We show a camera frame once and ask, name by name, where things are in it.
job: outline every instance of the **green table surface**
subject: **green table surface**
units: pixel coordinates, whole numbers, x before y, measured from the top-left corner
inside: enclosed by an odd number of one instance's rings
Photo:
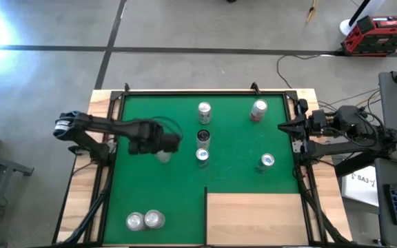
[[[256,99],[267,101],[261,122],[250,120]],[[201,125],[200,102],[212,106],[212,120]],[[128,140],[121,138],[114,168],[105,244],[203,244],[205,192],[297,194],[292,176],[289,136],[277,129],[286,121],[281,95],[127,96],[123,120],[166,116],[182,128],[179,151],[162,164],[152,154],[129,155]],[[208,166],[196,162],[196,134],[211,134]],[[275,157],[274,166],[256,173],[261,155]],[[157,209],[165,215],[161,229],[130,231],[126,218],[132,212]]]

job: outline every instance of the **wooden table frame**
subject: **wooden table frame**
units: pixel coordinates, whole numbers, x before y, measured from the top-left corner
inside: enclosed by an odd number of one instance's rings
[[[160,95],[160,94],[255,94],[255,90],[95,90],[93,91],[90,101],[88,114],[104,118],[121,119],[125,98],[131,95]],[[313,89],[264,89],[260,94],[280,94],[285,101],[287,118],[294,117],[293,106],[298,99],[306,99],[309,105],[310,113],[318,109],[318,102]],[[100,133],[90,133],[98,142],[106,142],[110,137]],[[77,156],[75,159],[73,171],[84,166],[89,162],[88,155]],[[57,228],[54,234],[53,243],[64,241],[76,229],[83,217],[88,212],[90,205],[99,195],[100,189],[105,185],[107,178],[112,178],[112,169],[108,167],[87,167],[71,176],[68,183],[68,190],[62,205],[61,214],[58,219]],[[310,167],[308,170],[307,185],[310,185],[312,194],[315,196],[316,204],[322,209],[332,224],[346,238],[351,239],[351,234],[343,207],[339,186],[336,180],[334,168],[319,163]],[[108,200],[99,208],[93,221],[87,228],[79,242],[91,243],[93,245],[102,245],[105,231],[106,210],[108,209]],[[305,226],[307,232],[307,244],[320,240],[320,230],[324,230],[322,222],[318,222],[314,212],[308,207],[304,198],[301,197],[303,213],[305,216]]]

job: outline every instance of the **wooden board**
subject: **wooden board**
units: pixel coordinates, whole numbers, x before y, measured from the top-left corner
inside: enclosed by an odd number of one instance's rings
[[[274,90],[262,90],[262,91],[287,91],[289,89],[274,89]],[[309,105],[310,113],[313,110],[318,109],[318,102],[316,100],[316,95],[314,89],[295,89],[298,92],[298,97],[300,99],[306,99]],[[95,90],[93,91],[92,98],[90,101],[90,106],[88,108],[88,114],[93,116],[105,117],[108,111],[108,104],[110,101],[111,91],[114,90]],[[132,92],[151,92],[154,90],[132,90]],[[97,141],[101,141],[102,134],[90,134]],[[324,141],[324,138],[314,138],[315,141]],[[325,157],[323,160],[331,162],[330,157]],[[76,159],[74,169],[84,166],[88,162],[88,157],[80,156]],[[106,175],[107,168],[104,169],[103,175]],[[57,236],[57,242],[64,241],[69,237],[72,231],[79,225],[83,217],[88,211],[90,206],[91,192],[94,184],[94,176],[96,174],[96,168],[88,167],[85,170],[78,172],[71,178],[70,188],[68,196],[65,201],[65,206],[63,210],[61,224],[59,226],[59,233]],[[334,168],[330,165],[319,163],[314,165],[314,175],[316,180],[316,186],[318,188],[320,203],[323,211],[330,219],[332,224],[339,230],[339,232],[351,240],[352,235],[350,233],[349,225],[347,222],[347,217],[344,210],[343,199],[341,198],[338,181],[336,180],[336,175]],[[313,212],[311,211],[310,218],[312,220],[312,226],[315,234],[315,238],[319,239],[319,235],[316,228],[316,221]],[[93,231],[91,233],[92,240],[97,237],[97,230],[99,229],[99,215],[100,211],[96,213],[95,224],[93,226]],[[295,237],[295,239],[305,239],[307,244],[306,233],[302,234],[303,237]],[[274,244],[284,244],[280,237],[277,237]]]
[[[208,194],[209,245],[307,244],[299,194]]]

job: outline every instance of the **black metal frame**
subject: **black metal frame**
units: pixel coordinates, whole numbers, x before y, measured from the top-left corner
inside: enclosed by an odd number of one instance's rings
[[[122,119],[123,115],[124,115],[124,108],[125,108],[125,104],[126,104],[126,97],[127,96],[158,96],[158,95],[250,95],[250,94],[262,94],[262,95],[279,95],[283,97],[283,103],[285,106],[285,115],[286,115],[286,119],[290,120],[290,110],[289,110],[289,102],[288,100],[291,100],[293,102],[293,104],[296,104],[298,97],[297,97],[297,93],[296,91],[293,90],[289,90],[289,91],[280,91],[280,92],[260,92],[258,90],[258,88],[256,88],[255,90],[249,91],[249,90],[245,90],[245,91],[240,91],[240,90],[161,90],[161,91],[129,91],[129,87],[128,85],[125,86],[125,91],[113,91],[111,93],[111,97],[110,97],[110,104],[109,104],[109,108],[108,108],[108,118],[112,118],[112,111],[115,107],[116,104],[116,100],[120,99],[120,106],[119,106],[119,115],[118,115],[118,119]],[[289,137],[289,141],[290,141],[290,145],[292,146],[292,138]],[[293,151],[292,149],[292,154],[294,155],[294,158],[296,157],[296,153]],[[108,170],[108,179],[112,179],[112,176],[114,174],[114,166],[115,164],[112,164],[111,166],[109,166],[109,170]],[[316,188],[316,181],[314,178],[314,172],[312,169],[312,166],[308,166],[306,167],[307,169],[307,178],[309,180],[309,186],[310,189],[309,191],[312,193],[312,196],[315,200],[315,204],[316,204],[316,209],[314,209],[314,211],[317,211],[318,214],[316,214],[316,222],[317,222],[317,227],[318,227],[318,231],[320,234],[320,241],[314,240],[314,233],[312,230],[312,223],[310,220],[310,216],[309,216],[309,207],[308,202],[304,199],[302,192],[301,192],[301,188],[298,187],[299,193],[301,195],[301,203],[302,203],[302,210],[303,210],[303,215],[304,215],[304,219],[305,219],[305,226],[306,226],[306,232],[307,232],[307,240],[310,246],[319,246],[319,247],[331,247],[331,248],[346,248],[346,247],[353,247],[353,248],[368,248],[371,246],[366,246],[366,245],[356,245],[356,244],[337,244],[337,243],[332,243],[332,242],[328,242],[327,241],[327,233],[324,227],[324,223],[323,223],[323,219],[321,217],[321,207],[320,207],[320,201],[319,201],[319,197],[318,197],[318,191]],[[101,177],[102,177],[102,172],[96,173],[96,177],[94,179],[94,187],[93,187],[93,196],[97,195],[97,191],[99,190],[99,185],[101,182]],[[68,183],[68,188],[67,188],[67,192],[66,195],[68,194],[68,190],[70,189],[70,182]],[[109,188],[109,193],[108,196],[105,200],[105,202],[103,203],[102,206],[102,210],[101,210],[101,222],[99,224],[99,232],[98,232],[98,236],[96,240],[90,240],[90,236],[91,236],[91,231],[92,231],[92,226],[90,225],[90,228],[87,229],[87,231],[85,232],[85,236],[84,236],[84,243],[79,243],[77,244],[77,247],[84,247],[84,245],[86,245],[86,247],[93,247],[95,245],[98,246],[102,246],[103,245],[103,238],[105,235],[105,223],[106,223],[106,218],[108,216],[108,205],[110,203],[110,191],[111,191],[111,187]],[[205,188],[205,197],[207,196],[207,188]],[[55,243],[57,241],[57,235],[59,232],[59,227],[61,224],[61,219],[62,219],[62,215],[63,215],[63,210],[65,207],[65,201],[63,203],[63,207],[61,209],[61,215],[59,216],[59,221],[58,221],[58,225],[54,234],[54,238],[53,238],[53,243]],[[207,206],[205,206],[205,216],[207,216]],[[205,231],[205,235],[204,235],[204,245],[202,246],[198,246],[198,247],[208,247],[207,244],[207,234]],[[68,245],[61,245],[61,244],[55,244],[54,246],[62,246],[62,247],[71,247]],[[142,246],[130,246],[131,248],[142,248]],[[263,246],[263,247],[267,247],[267,248],[274,248],[274,247],[283,247],[283,246]]]

